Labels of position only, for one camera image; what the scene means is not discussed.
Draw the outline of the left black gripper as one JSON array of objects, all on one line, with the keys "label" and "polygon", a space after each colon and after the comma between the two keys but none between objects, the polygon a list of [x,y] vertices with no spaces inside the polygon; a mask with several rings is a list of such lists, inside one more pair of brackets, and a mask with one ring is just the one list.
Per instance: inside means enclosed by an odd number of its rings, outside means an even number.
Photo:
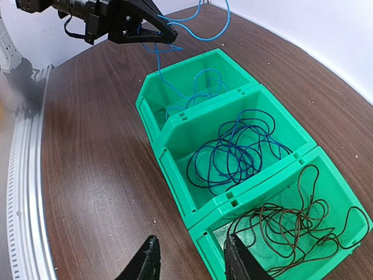
[{"label": "left black gripper", "polygon": [[[91,45],[106,34],[112,41],[122,36],[124,43],[171,44],[178,36],[153,1],[54,1],[54,8],[61,19],[69,17],[64,23],[65,33]],[[73,17],[84,21],[83,34],[68,31]],[[143,28],[144,20],[157,30]]]}]

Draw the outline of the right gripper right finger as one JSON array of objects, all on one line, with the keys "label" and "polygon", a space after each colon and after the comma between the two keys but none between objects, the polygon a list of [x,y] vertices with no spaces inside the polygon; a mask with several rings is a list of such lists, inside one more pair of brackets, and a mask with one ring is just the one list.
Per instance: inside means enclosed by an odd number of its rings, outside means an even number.
[{"label": "right gripper right finger", "polygon": [[229,234],[226,238],[224,260],[226,279],[273,279],[236,234]]}]

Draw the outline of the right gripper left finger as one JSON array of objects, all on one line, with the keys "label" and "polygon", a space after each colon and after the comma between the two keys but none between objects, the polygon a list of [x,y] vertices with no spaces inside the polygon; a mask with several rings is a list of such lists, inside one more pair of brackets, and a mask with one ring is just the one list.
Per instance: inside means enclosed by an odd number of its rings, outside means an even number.
[{"label": "right gripper left finger", "polygon": [[160,268],[159,239],[156,235],[150,235],[115,280],[158,280]]}]

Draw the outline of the green bin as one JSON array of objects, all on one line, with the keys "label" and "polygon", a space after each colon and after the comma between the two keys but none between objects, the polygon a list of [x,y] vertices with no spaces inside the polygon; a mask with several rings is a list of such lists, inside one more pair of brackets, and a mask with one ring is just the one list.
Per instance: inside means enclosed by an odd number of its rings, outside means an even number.
[{"label": "green bin", "polygon": [[166,121],[184,110],[259,82],[217,48],[149,74],[140,89],[136,108],[153,142]]},{"label": "green bin", "polygon": [[371,230],[368,213],[318,147],[218,207],[189,233],[213,279],[226,278],[230,234],[274,279],[323,279]]},{"label": "green bin", "polygon": [[241,87],[169,118],[156,160],[187,229],[316,147],[263,85]]}]

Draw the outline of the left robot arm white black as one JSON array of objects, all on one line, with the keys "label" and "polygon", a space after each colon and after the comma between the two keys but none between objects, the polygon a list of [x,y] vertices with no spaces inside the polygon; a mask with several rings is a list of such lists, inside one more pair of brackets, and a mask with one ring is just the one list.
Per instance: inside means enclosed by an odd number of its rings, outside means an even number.
[{"label": "left robot arm white black", "polygon": [[168,44],[177,36],[153,1],[1,1],[1,72],[12,88],[31,92],[46,65],[103,38]]}]

